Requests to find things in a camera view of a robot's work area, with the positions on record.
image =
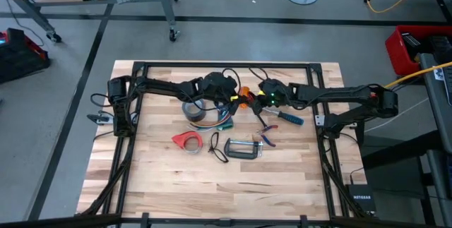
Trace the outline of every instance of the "pliers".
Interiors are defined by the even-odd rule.
[[[269,131],[272,128],[278,128],[278,125],[271,125],[271,126],[267,126],[264,129],[257,131],[256,133],[259,134],[263,141],[265,141],[267,144],[269,144],[272,147],[276,147],[276,144],[270,142],[270,140],[267,138],[267,136],[265,136],[263,133],[265,133],[266,131]]]

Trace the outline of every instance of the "concrete floor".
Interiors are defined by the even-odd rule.
[[[393,11],[378,15],[370,13],[362,0],[318,0],[310,6],[288,0],[254,1],[181,0],[174,5],[174,11],[178,16],[444,21],[435,0],[407,0]],[[395,1],[372,0],[375,8]],[[60,6],[42,11],[101,14],[104,9],[105,6]],[[7,11],[5,1],[0,0],[0,12]],[[112,14],[160,15],[162,10],[159,4],[124,4],[115,6]],[[52,44],[32,20],[20,22],[44,39],[53,64],[43,73],[0,85],[0,97],[4,98],[0,107],[0,222],[22,220],[27,215],[99,25],[98,20],[50,20],[64,40],[62,44]],[[41,218],[66,217],[75,212],[96,131],[95,124],[86,119],[86,114],[98,110],[89,96],[105,92],[117,59],[337,61],[347,86],[383,84],[395,78],[384,45],[394,27],[195,22],[178,26],[182,36],[171,43],[165,22],[108,23]],[[3,18],[0,29],[8,27],[18,26],[13,19]],[[404,88],[399,93],[400,110],[426,96],[423,87]],[[367,128],[383,122],[376,119]],[[369,135],[407,140],[434,127],[432,111],[425,102]],[[373,179],[390,180],[379,174]],[[376,204],[382,219],[423,222],[417,199],[379,192]]]

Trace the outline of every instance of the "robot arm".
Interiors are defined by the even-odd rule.
[[[127,93],[127,82],[131,85],[131,91]],[[113,107],[113,131],[115,136],[129,137],[136,130],[129,113],[132,100],[140,94],[151,93],[176,97],[182,102],[195,102],[205,99],[227,105],[230,114],[235,114],[239,104],[246,102],[243,98],[231,100],[237,97],[234,90],[237,86],[235,80],[222,73],[212,72],[205,78],[195,78],[181,83],[172,83],[164,80],[147,79],[122,76],[111,79],[108,82],[108,100]]]
[[[126,83],[131,91],[127,93]],[[316,118],[316,125],[322,126],[322,134],[327,138],[338,138],[344,126],[373,117],[389,118],[398,113],[397,94],[380,85],[361,85],[352,88],[316,88],[310,85],[289,83],[267,78],[259,83],[260,93],[254,98],[238,95],[236,81],[222,73],[212,72],[205,78],[195,78],[181,83],[163,80],[122,76],[108,82],[108,100],[114,110],[114,134],[129,137],[135,126],[129,114],[133,99],[143,93],[176,97],[182,102],[205,99],[226,105],[234,115],[239,104],[247,103],[255,115],[263,107],[289,105],[294,109],[304,109],[322,102],[356,102],[362,106],[342,114],[328,114]]]

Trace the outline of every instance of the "black floor line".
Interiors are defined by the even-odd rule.
[[[77,83],[76,91],[72,97],[68,111],[64,118],[63,125],[59,132],[58,140],[56,141],[56,144],[54,146],[52,157],[50,158],[49,165],[47,166],[47,169],[45,171],[44,178],[42,179],[42,182],[40,184],[40,188],[37,192],[35,201],[32,204],[31,211],[28,216],[29,221],[38,220],[41,215],[45,199],[47,197],[47,194],[49,193],[50,186],[52,185],[52,180],[54,178],[55,172],[57,171],[59,160],[61,159],[61,155],[63,154],[63,149],[64,146],[66,145],[66,140],[71,130],[73,120],[76,116],[76,112],[80,104],[83,91],[85,90],[86,82],[88,81],[88,76],[90,75],[91,68],[93,67],[94,60],[100,46],[100,42],[102,41],[105,28],[107,27],[109,16],[112,13],[112,9],[113,4],[109,4],[102,16],[102,21],[99,24],[99,28],[94,38],[93,45],[88,55],[88,59],[86,60],[85,66],[83,67],[82,74]]]
[[[26,13],[15,13],[17,18],[30,18]],[[102,15],[83,15],[70,13],[44,14],[48,19],[59,20],[101,20]],[[10,13],[0,13],[0,18],[12,18]],[[164,16],[110,16],[109,20],[143,20],[166,21]],[[447,22],[418,20],[330,20],[330,19],[298,19],[298,18],[262,18],[262,17],[221,17],[221,16],[176,16],[179,22],[204,23],[279,23],[305,25],[354,25],[354,26],[397,26],[397,25],[449,25]]]

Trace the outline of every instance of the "tape roll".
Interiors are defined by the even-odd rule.
[[[203,109],[206,108],[203,100],[197,100],[195,103]],[[191,122],[201,121],[206,116],[206,111],[199,109],[194,103],[182,103],[182,111],[184,112],[186,119]]]

